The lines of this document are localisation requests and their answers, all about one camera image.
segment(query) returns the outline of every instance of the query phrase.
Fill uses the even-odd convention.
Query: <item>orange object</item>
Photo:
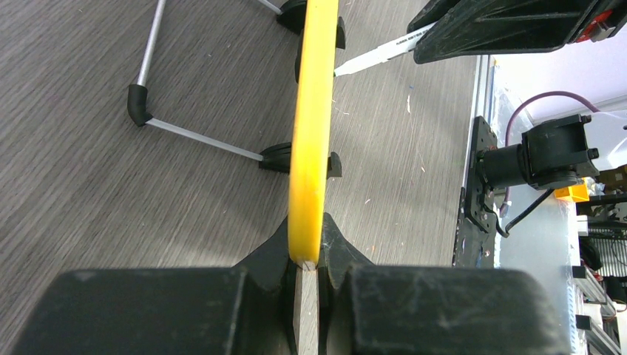
[[[590,201],[588,186],[586,184],[565,187],[555,190],[555,198],[570,202]]]

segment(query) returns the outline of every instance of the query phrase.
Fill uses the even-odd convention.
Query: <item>yellow stick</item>
[[[290,258],[318,263],[325,208],[338,0],[309,0],[302,41],[291,150],[288,211]]]

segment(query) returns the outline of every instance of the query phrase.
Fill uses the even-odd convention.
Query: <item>metal rod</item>
[[[268,0],[257,0],[258,2],[262,3],[264,6],[266,6],[268,9],[274,11],[274,13],[276,13],[277,15],[282,14],[283,12],[281,11],[281,9],[279,9],[278,7],[274,6],[273,4],[271,4]]]
[[[231,144],[227,144],[227,143],[223,143],[223,142],[220,142],[220,141],[216,141],[213,138],[205,137],[204,135],[199,135],[198,133],[195,133],[195,132],[192,132],[192,131],[188,131],[187,129],[180,128],[180,127],[175,126],[173,124],[168,124],[166,122],[159,121],[156,118],[151,119],[146,124],[148,124],[150,126],[153,126],[153,127],[165,129],[166,131],[169,131],[169,132],[172,132],[172,133],[176,133],[177,135],[182,135],[182,136],[187,137],[187,138],[191,138],[191,139],[193,139],[195,141],[199,141],[201,143],[205,143],[205,144],[208,144],[210,146],[215,146],[216,148],[223,149],[223,150],[226,150],[226,151],[231,152],[231,153],[242,155],[243,157],[247,157],[247,158],[250,158],[252,160],[256,160],[256,161],[262,161],[263,160],[263,156],[259,155],[257,153],[253,153],[253,152],[249,152],[248,150],[237,148],[236,146],[232,146]]]
[[[157,3],[157,10],[155,11],[155,17],[152,19],[152,27],[150,28],[150,35],[148,36],[148,44],[146,45],[146,52],[143,54],[143,60],[141,62],[141,69],[139,70],[138,85],[142,87],[146,86],[146,78],[148,77],[148,70],[150,69],[150,62],[152,61],[152,53],[155,52],[155,44],[157,43],[157,34],[159,33],[159,26],[161,25],[161,19],[163,18],[163,8],[166,7],[166,0],[159,0]]]

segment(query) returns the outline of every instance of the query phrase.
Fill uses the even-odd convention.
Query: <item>transparent plastic sheet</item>
[[[490,126],[498,137],[498,146],[505,145],[505,131],[513,112],[522,104],[507,89],[506,79],[498,65],[493,78],[492,120]],[[510,141],[521,142],[521,134],[533,127],[529,114],[523,111],[514,122]],[[535,201],[543,192],[529,186],[512,188],[512,203],[501,220],[505,226]],[[579,289],[572,280],[573,265],[579,265],[579,240],[575,205],[554,198],[539,205],[510,232],[509,238],[497,235],[495,267],[511,268],[531,274],[549,295],[557,310],[560,325],[568,335],[573,354],[584,354],[586,340],[575,325],[575,314],[583,307]]]

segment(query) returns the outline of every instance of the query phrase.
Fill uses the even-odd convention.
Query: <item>white marker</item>
[[[340,65],[333,72],[334,76],[354,74],[364,69],[374,67],[377,64],[385,63],[390,59],[396,58],[399,55],[403,55],[412,52],[416,48],[416,43],[431,30],[436,22],[422,27],[420,30],[413,31],[407,35],[397,38],[394,41],[389,41],[386,44],[378,46],[375,50],[371,50],[368,53],[362,54],[359,57],[353,58],[346,63]]]

